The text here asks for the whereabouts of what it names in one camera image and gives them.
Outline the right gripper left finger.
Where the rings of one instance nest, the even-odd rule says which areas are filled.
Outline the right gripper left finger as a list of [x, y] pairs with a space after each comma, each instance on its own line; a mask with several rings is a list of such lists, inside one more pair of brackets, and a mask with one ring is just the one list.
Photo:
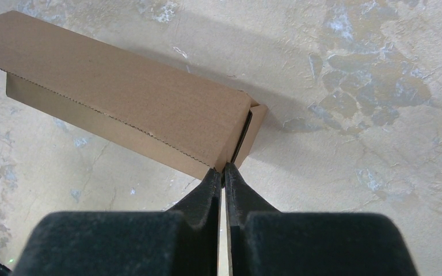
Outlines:
[[14, 275], [216, 275], [222, 176], [161, 212], [55, 212], [34, 228]]

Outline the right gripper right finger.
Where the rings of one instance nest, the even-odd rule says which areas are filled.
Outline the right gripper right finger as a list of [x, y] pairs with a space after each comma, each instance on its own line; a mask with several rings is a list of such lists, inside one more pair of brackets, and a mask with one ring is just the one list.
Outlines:
[[282, 212], [224, 168], [231, 275], [417, 275], [395, 224], [377, 213]]

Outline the brown cardboard box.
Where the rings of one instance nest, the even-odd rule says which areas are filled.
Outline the brown cardboard box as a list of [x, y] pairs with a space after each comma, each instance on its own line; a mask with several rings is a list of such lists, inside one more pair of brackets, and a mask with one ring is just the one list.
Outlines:
[[18, 11], [0, 14], [6, 95], [194, 178], [250, 153], [268, 108]]

